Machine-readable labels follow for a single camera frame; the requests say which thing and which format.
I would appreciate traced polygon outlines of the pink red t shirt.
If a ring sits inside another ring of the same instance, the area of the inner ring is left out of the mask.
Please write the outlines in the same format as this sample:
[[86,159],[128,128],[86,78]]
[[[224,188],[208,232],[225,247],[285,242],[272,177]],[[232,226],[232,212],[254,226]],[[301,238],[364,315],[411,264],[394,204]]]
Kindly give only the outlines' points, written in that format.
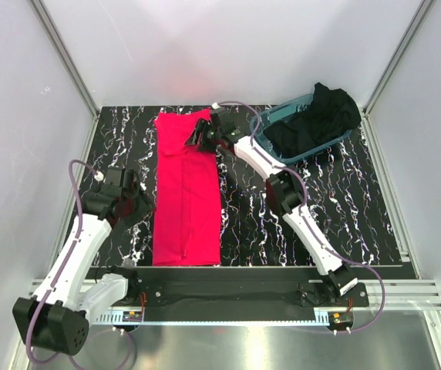
[[221,262],[221,192],[216,156],[186,141],[209,111],[160,113],[154,266],[207,266]]

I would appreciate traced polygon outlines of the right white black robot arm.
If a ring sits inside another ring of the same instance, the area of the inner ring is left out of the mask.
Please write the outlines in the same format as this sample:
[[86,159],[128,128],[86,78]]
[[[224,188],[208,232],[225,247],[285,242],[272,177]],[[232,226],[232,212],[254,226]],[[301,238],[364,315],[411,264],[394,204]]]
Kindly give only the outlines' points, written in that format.
[[351,297],[358,278],[311,216],[308,192],[296,170],[271,157],[236,126],[215,124],[213,119],[199,119],[185,144],[207,152],[221,146],[248,164],[265,181],[266,204],[291,227],[310,254],[323,280],[326,301],[338,306]]

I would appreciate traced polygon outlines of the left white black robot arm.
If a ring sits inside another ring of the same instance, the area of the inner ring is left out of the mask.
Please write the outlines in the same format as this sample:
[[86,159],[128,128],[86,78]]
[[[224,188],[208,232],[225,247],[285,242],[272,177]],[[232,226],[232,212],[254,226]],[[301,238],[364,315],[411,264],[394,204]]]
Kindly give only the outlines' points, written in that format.
[[88,193],[77,203],[76,222],[61,254],[30,298],[18,298],[12,308],[27,354],[33,348],[76,355],[89,328],[110,306],[134,304],[140,297],[137,272],[112,267],[85,294],[80,292],[93,258],[113,228],[138,223],[153,210],[142,189],[120,198]]

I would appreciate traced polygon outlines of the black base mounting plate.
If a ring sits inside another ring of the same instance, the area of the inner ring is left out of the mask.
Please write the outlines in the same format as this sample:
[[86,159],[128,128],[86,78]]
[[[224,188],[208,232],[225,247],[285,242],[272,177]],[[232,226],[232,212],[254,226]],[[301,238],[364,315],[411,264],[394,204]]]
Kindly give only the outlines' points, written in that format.
[[138,267],[140,296],[114,308],[168,311],[267,312],[369,307],[363,283],[332,300],[313,267]]

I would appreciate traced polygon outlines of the teal transparent plastic bin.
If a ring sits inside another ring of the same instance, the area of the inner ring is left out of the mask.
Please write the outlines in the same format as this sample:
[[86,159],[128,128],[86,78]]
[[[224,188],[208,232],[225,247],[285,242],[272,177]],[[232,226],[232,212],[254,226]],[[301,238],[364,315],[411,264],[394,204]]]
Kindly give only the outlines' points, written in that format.
[[307,158],[317,155],[318,153],[328,149],[331,146],[334,146],[337,143],[347,139],[351,130],[345,131],[341,136],[328,141],[320,146],[317,146],[311,150],[308,150],[304,153],[300,153],[297,156],[283,156],[281,151],[276,148],[276,146],[265,136],[264,130],[269,126],[272,126],[277,121],[288,122],[296,113],[301,113],[305,111],[312,102],[312,94],[307,94],[303,96],[299,96],[298,98],[289,100],[285,103],[282,103],[278,106],[273,106],[265,111],[259,112],[259,116],[261,118],[261,123],[256,130],[254,140],[257,144],[259,144],[267,153],[269,153],[273,158],[277,161],[284,164],[296,163],[301,160],[306,160]]

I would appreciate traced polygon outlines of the black t shirt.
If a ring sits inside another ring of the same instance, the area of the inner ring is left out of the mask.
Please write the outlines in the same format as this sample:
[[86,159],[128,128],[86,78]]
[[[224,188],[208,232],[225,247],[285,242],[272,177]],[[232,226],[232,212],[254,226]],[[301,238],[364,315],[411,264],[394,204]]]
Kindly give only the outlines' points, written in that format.
[[308,107],[272,123],[264,135],[276,153],[292,158],[338,139],[360,122],[359,108],[345,90],[329,89],[318,82]]

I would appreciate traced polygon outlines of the left aluminium frame post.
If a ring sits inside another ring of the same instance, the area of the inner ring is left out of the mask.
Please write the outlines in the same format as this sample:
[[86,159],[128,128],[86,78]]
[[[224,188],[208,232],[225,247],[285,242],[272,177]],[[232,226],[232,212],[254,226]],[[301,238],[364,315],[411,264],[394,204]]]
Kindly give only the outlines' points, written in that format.
[[91,116],[96,118],[100,112],[100,108],[96,105],[96,102],[93,99],[89,89],[86,87],[86,84],[84,83],[76,64],[73,62],[72,57],[69,54],[62,36],[60,35],[52,16],[49,14],[49,10],[46,8],[44,1],[29,0],[29,4],[32,6],[36,17],[40,21],[46,35],[52,43],[56,54],[69,75],[69,78],[76,88],[82,102],[86,106]]

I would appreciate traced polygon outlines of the aluminium frame post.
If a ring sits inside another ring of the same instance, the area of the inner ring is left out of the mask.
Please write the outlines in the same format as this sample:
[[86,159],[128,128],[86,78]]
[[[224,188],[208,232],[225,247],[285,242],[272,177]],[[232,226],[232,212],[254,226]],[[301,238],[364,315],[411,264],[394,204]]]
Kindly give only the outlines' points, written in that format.
[[365,115],[369,115],[375,107],[376,103],[379,100],[379,97],[382,95],[383,91],[387,87],[393,73],[404,58],[406,52],[412,44],[412,41],[416,37],[416,34],[418,33],[419,29],[421,28],[422,24],[428,17],[430,11],[435,4],[435,0],[422,0],[419,3],[411,20],[409,21],[409,24],[406,27],[406,30],[402,34],[398,45],[394,49],[392,56],[390,57],[383,73],[381,74],[379,81],[375,85],[371,96],[367,100],[366,104],[363,106],[363,112]]
[[56,54],[69,75],[69,78],[76,88],[82,102],[86,106],[91,116],[96,118],[100,112],[100,108],[96,105],[96,102],[93,99],[89,89],[86,87],[86,84],[84,83],[76,64],[73,62],[72,57],[69,54],[62,36],[60,35],[52,16],[49,14],[49,10],[46,8],[44,1],[29,0],[29,4],[32,6],[36,17],[40,21],[46,35],[52,43]]

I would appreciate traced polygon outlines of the right aluminium frame post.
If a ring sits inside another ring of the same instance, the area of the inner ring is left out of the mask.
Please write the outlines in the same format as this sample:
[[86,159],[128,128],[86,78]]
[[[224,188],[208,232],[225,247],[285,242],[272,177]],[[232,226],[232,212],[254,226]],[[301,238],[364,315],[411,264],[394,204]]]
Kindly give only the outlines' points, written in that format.
[[363,112],[365,115],[369,115],[375,107],[376,103],[379,100],[379,97],[382,95],[383,91],[387,87],[393,73],[404,58],[406,52],[412,44],[412,41],[416,37],[416,34],[418,33],[419,29],[421,28],[422,24],[428,17],[430,11],[435,4],[435,0],[422,0],[419,3],[411,20],[409,21],[409,24],[406,27],[406,30],[402,34],[398,45],[394,49],[392,56],[390,57],[383,73],[381,74],[379,81],[375,85],[371,96],[367,100],[366,104],[363,106]]

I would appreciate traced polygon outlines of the aluminium front rail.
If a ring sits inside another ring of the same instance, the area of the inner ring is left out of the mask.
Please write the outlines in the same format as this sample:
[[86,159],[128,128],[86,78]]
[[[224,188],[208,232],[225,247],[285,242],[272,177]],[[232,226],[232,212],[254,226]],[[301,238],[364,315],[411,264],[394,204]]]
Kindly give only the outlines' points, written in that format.
[[[382,298],[381,285],[378,281],[364,280],[369,303],[378,307]],[[41,279],[32,282],[29,292],[33,293],[42,283]],[[80,293],[89,290],[95,282],[86,279]],[[391,280],[384,281],[385,309],[401,310],[406,308],[418,310],[441,310],[441,298],[433,281],[428,280]]]

